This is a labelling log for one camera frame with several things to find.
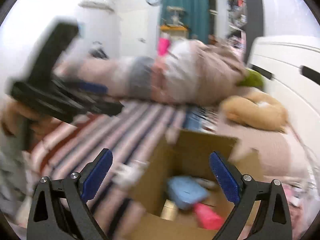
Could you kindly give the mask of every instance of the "pink object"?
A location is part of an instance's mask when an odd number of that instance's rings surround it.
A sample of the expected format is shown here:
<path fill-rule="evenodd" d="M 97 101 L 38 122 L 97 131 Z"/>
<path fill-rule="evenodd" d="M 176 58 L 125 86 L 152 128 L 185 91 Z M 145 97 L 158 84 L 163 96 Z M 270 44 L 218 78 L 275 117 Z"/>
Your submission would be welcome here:
<path fill-rule="evenodd" d="M 170 46 L 170 40 L 166 38 L 159 38 L 158 56 L 163 56 L 167 53 Z"/>
<path fill-rule="evenodd" d="M 207 205 L 201 203 L 194 204 L 193 211 L 197 216 L 200 226 L 204 229 L 219 230 L 224 223 L 224 219 L 213 212 Z"/>

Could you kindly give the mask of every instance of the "stuffed animal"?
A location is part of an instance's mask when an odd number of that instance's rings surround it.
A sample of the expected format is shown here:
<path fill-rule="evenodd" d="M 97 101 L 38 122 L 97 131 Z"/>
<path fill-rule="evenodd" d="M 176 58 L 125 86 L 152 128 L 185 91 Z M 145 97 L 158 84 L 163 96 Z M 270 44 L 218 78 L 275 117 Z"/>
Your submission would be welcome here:
<path fill-rule="evenodd" d="M 257 129 L 284 132 L 288 112 L 272 96 L 254 91 L 245 97 L 231 96 L 221 103 L 225 116 L 239 124 Z"/>

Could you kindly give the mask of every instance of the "striped blanket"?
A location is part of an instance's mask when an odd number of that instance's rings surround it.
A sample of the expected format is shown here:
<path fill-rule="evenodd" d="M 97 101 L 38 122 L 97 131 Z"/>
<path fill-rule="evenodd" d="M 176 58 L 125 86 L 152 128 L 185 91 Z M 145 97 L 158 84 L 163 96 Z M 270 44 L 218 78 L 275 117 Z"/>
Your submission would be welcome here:
<path fill-rule="evenodd" d="M 119 163 L 147 161 L 160 138 L 167 132 L 175 140 L 186 117 L 185 106 L 168 106 L 126 101 L 118 115 L 92 115 L 73 125 L 58 123 L 31 150 L 32 170 L 51 180 L 63 179 L 95 159 L 103 148 L 113 152 L 113 164 L 95 198 L 87 202 L 94 218 L 112 239 L 123 236 L 139 222 L 144 209 L 112 182 Z"/>

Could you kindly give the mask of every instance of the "gray fabric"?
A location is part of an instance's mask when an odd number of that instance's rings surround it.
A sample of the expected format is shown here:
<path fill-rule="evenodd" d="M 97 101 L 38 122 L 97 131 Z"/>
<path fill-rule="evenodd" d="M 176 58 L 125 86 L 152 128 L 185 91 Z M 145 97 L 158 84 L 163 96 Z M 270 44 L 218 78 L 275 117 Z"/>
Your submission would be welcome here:
<path fill-rule="evenodd" d="M 21 149 L 22 137 L 7 137 L 0 128 L 0 209 L 12 219 L 27 193 Z"/>
<path fill-rule="evenodd" d="M 151 73 L 154 59 L 138 57 L 132 66 L 129 78 L 129 97 L 142 100 L 151 99 Z"/>

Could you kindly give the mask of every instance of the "blue sponge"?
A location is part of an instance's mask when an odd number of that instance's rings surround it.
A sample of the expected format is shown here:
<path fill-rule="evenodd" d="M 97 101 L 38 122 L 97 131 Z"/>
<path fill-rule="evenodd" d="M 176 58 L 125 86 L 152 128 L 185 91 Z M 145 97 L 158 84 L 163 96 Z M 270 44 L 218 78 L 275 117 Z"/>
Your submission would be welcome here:
<path fill-rule="evenodd" d="M 201 202 L 208 192 L 190 176 L 172 177 L 167 182 L 168 196 L 180 209 L 189 209 L 193 204 Z"/>

